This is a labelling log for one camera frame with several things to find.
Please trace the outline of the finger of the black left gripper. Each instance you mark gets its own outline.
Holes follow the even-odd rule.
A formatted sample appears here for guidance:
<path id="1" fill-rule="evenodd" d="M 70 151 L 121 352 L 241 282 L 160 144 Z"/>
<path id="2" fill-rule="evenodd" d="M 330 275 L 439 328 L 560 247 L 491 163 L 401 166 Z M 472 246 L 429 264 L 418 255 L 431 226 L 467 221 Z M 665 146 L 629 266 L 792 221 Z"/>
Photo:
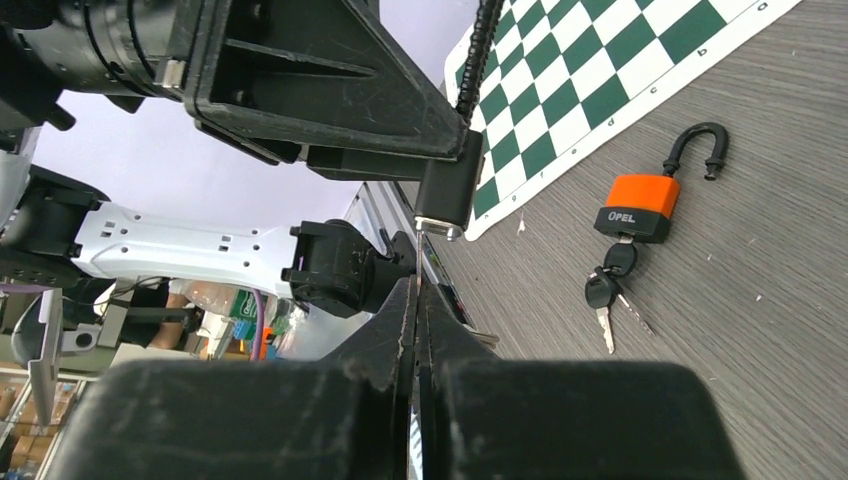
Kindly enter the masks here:
<path id="1" fill-rule="evenodd" d="M 338 181 L 420 181 L 427 166 L 424 159 L 320 146 L 309 148 L 305 163 Z"/>
<path id="2" fill-rule="evenodd" d="M 204 1 L 188 113 L 268 163 L 297 145 L 453 160 L 466 125 L 362 1 Z"/>

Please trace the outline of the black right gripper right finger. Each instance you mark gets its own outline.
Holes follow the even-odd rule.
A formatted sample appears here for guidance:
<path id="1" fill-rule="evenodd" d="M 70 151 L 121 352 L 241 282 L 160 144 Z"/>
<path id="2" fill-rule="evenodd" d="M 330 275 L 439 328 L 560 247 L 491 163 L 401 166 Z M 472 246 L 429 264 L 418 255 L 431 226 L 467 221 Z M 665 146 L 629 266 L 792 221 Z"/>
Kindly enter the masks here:
<path id="1" fill-rule="evenodd" d="M 706 385 L 668 362 L 506 360 L 418 295 L 428 479 L 741 479 Z"/>

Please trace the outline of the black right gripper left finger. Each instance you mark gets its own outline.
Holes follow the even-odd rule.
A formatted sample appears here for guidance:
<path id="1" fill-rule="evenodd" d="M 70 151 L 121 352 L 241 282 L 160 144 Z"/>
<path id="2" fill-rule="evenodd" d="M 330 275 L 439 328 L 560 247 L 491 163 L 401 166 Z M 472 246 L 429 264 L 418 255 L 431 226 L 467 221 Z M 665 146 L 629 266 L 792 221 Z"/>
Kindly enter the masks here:
<path id="1" fill-rule="evenodd" d="M 49 479 L 404 479 L 416 279 L 318 361 L 139 360 L 84 394 Z"/>

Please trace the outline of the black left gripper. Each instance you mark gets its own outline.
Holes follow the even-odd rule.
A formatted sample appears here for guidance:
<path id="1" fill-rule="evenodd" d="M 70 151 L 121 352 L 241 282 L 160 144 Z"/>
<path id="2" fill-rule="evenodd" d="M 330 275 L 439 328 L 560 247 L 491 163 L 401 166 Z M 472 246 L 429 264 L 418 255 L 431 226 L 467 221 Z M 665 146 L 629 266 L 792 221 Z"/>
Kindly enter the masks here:
<path id="1" fill-rule="evenodd" d="M 65 91 L 128 113 L 148 98 L 182 102 L 198 26 L 196 1 L 2 2 L 2 131 L 72 128 Z"/>

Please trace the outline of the black cable padlock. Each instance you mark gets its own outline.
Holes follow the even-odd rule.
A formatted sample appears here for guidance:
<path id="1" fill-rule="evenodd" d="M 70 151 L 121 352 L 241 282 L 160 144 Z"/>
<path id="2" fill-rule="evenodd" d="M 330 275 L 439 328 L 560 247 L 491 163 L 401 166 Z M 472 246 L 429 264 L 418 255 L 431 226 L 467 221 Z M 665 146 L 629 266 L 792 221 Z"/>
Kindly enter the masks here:
<path id="1" fill-rule="evenodd" d="M 482 1 L 469 36 L 455 110 L 465 128 L 461 149 L 453 163 L 429 161 L 420 182 L 415 204 L 415 230 L 460 238 L 469 225 L 473 197 L 483 165 L 483 135 L 470 127 L 479 102 L 480 87 L 504 6 L 503 0 Z"/>

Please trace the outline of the black headed keys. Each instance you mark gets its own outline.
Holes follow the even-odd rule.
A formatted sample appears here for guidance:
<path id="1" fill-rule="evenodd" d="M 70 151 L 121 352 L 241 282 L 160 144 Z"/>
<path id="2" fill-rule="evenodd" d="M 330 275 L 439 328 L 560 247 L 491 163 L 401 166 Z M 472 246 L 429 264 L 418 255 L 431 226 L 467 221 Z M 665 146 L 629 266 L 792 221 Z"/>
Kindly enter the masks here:
<path id="1" fill-rule="evenodd" d="M 610 313 L 612 306 L 617 301 L 620 301 L 634 316 L 648 335 L 655 334 L 650 323 L 627 299 L 620 283 L 622 278 L 627 277 L 635 270 L 638 259 L 639 253 L 634 239 L 630 236 L 622 236 L 615 244 L 610 246 L 603 263 L 593 269 L 584 284 L 585 302 L 594 311 L 595 318 L 602 329 L 604 344 L 610 355 L 613 355 L 616 351 Z"/>

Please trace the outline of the orange black padlock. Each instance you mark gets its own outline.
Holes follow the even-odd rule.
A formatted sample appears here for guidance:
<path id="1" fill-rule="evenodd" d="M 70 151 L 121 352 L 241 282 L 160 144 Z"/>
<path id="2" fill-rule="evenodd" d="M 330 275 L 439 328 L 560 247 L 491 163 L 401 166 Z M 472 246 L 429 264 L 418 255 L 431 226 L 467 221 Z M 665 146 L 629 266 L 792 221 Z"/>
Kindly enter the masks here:
<path id="1" fill-rule="evenodd" d="M 721 124 L 698 123 L 676 138 L 659 174 L 616 177 L 605 204 L 596 214 L 593 228 L 605 236 L 628 238 L 638 243 L 664 242 L 669 235 L 672 215 L 681 191 L 675 174 L 681 167 L 689 142 L 705 134 L 713 137 L 713 147 L 710 156 L 704 161 L 704 179 L 715 181 L 725 166 L 730 135 Z"/>

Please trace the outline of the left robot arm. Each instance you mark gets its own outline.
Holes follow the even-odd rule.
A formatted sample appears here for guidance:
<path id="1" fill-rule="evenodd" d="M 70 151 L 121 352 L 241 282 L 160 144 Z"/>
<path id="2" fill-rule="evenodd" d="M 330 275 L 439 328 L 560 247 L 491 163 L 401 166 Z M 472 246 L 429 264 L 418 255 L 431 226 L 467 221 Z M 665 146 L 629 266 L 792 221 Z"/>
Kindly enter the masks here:
<path id="1" fill-rule="evenodd" d="M 196 127 L 264 163 L 342 181 L 419 181 L 419 229 L 468 226 L 483 138 L 471 128 L 501 10 L 479 8 L 449 103 L 381 25 L 371 1 L 5 1 L 1 5 L 1 272 L 44 288 L 84 278 L 203 280 L 373 313 L 413 273 L 339 220 L 231 229 L 140 214 L 32 163 L 64 91 L 133 113 L 185 107 Z"/>

